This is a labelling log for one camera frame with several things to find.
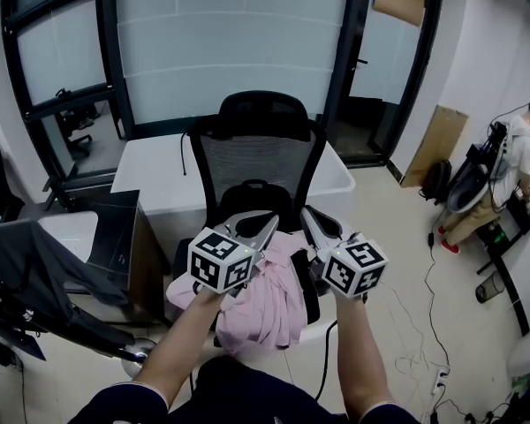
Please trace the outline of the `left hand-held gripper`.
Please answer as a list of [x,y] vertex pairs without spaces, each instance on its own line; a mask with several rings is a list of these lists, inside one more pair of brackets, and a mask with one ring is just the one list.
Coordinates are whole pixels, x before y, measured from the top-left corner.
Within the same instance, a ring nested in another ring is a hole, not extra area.
[[203,228],[188,245],[186,273],[219,294],[238,289],[251,279],[278,224],[275,212],[252,210],[229,217],[225,234]]

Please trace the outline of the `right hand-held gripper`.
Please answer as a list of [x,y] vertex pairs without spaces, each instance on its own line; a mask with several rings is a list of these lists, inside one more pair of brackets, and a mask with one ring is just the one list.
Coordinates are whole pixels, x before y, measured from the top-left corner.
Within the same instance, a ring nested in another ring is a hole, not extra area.
[[356,299],[378,285],[389,258],[373,239],[311,206],[301,209],[300,220],[322,265],[321,280],[334,292]]

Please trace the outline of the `pink shirt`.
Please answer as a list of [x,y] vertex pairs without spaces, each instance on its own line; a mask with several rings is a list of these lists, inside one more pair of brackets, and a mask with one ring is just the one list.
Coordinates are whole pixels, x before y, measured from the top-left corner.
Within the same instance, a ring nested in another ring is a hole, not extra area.
[[[284,349],[299,342],[307,326],[307,306],[292,256],[307,258],[311,253],[302,232],[274,233],[255,263],[251,279],[225,292],[215,328],[225,351],[243,352],[258,346]],[[185,273],[171,282],[166,298],[186,309],[204,287]]]

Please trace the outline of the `person's right forearm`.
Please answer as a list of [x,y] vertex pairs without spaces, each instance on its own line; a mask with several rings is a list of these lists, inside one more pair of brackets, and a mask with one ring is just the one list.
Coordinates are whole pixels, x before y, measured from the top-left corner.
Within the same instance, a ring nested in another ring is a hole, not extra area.
[[338,379],[347,415],[358,422],[369,409],[390,402],[392,396],[365,304],[340,294],[335,300]]

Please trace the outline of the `person's left forearm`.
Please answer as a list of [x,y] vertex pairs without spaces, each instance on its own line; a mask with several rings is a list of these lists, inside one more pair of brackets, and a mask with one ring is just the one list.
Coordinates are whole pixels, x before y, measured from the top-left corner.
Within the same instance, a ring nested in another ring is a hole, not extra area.
[[143,362],[135,382],[161,393],[172,405],[201,356],[224,294],[202,288]]

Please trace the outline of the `black mesh office chair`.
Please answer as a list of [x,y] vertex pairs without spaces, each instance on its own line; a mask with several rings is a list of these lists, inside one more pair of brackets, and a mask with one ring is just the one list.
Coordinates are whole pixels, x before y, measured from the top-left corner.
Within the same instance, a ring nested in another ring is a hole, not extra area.
[[185,136],[201,174],[207,227],[225,234],[229,217],[270,210],[279,217],[276,231],[301,230],[300,212],[327,141],[301,101],[272,91],[236,93]]

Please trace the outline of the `black backpack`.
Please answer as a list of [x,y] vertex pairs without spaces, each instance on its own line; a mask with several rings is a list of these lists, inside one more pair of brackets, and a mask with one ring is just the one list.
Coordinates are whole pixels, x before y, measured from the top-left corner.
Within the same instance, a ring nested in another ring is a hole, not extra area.
[[422,182],[420,195],[426,200],[434,200],[436,203],[443,202],[448,184],[451,178],[451,163],[442,160],[434,163],[428,170]]

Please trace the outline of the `leaning cardboard sheet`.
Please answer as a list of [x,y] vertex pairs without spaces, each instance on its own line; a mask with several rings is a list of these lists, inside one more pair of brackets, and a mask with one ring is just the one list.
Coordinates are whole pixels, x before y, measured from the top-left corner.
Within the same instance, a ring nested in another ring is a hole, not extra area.
[[449,160],[468,119],[465,113],[437,105],[400,185],[421,186],[435,163]]

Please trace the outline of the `dark grey cabinet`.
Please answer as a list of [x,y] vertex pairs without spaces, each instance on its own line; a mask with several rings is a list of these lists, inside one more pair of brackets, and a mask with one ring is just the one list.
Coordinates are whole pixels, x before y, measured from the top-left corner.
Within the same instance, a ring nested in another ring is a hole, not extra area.
[[138,191],[97,192],[83,201],[98,216],[87,264],[128,299],[123,307],[108,307],[94,299],[89,312],[116,325],[167,325],[163,279],[170,274],[170,263],[139,195]]

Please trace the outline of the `white shell backpack device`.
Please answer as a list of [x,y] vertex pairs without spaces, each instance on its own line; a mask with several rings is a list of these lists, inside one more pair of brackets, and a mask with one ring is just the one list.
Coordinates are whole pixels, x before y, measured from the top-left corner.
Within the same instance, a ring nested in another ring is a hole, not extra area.
[[470,210],[487,192],[489,173],[483,165],[474,165],[464,172],[450,190],[446,204],[452,214]]

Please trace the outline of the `black mesh wastebasket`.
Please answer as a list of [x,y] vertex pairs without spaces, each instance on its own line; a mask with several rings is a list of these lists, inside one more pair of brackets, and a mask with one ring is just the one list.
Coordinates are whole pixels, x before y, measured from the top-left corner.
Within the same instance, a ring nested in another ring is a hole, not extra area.
[[479,303],[484,304],[504,292],[504,289],[504,281],[499,272],[495,270],[476,287],[475,298]]

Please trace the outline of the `person's shirt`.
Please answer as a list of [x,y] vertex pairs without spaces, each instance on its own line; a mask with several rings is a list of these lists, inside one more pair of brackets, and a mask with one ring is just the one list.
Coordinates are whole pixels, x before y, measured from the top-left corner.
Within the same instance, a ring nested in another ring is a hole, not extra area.
[[99,391],[68,424],[353,424],[302,389],[231,356],[204,363],[191,398],[171,411],[163,395],[138,382]]

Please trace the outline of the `black shelf unit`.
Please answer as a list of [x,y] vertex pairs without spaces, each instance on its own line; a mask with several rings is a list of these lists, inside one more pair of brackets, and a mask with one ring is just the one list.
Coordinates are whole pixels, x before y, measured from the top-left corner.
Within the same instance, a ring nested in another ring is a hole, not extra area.
[[514,229],[515,231],[506,231],[501,220],[488,223],[476,231],[489,257],[489,261],[478,269],[476,274],[484,273],[491,266],[496,269],[511,300],[522,336],[530,332],[530,325],[505,257],[530,233],[530,208],[528,205],[529,202],[517,193],[513,193],[508,200],[504,208],[508,215],[505,216],[504,221],[509,230]]

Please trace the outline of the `white power strip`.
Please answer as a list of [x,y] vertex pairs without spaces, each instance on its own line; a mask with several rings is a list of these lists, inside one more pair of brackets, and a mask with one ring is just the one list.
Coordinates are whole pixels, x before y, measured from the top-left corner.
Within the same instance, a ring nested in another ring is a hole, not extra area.
[[439,366],[435,373],[435,378],[432,384],[431,396],[434,397],[438,394],[445,386],[451,368],[449,366]]

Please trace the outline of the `black-framed glass partition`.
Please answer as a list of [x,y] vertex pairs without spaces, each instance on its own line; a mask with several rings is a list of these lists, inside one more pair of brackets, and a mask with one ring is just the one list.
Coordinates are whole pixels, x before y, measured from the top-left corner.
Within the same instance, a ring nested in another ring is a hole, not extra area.
[[0,120],[35,202],[107,185],[130,140],[244,91],[293,96],[345,163],[390,155],[440,0],[413,26],[374,0],[0,0]]

